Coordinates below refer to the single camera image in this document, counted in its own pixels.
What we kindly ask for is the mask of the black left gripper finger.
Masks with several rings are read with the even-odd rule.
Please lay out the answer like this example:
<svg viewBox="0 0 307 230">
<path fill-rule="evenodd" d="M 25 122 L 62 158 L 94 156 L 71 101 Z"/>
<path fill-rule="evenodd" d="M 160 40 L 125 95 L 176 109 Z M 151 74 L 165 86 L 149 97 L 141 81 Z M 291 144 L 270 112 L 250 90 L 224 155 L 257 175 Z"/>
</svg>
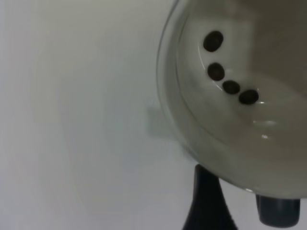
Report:
<svg viewBox="0 0 307 230">
<path fill-rule="evenodd" d="M 195 166 L 193 199 L 184 230 L 236 230 L 219 178 Z"/>
</svg>

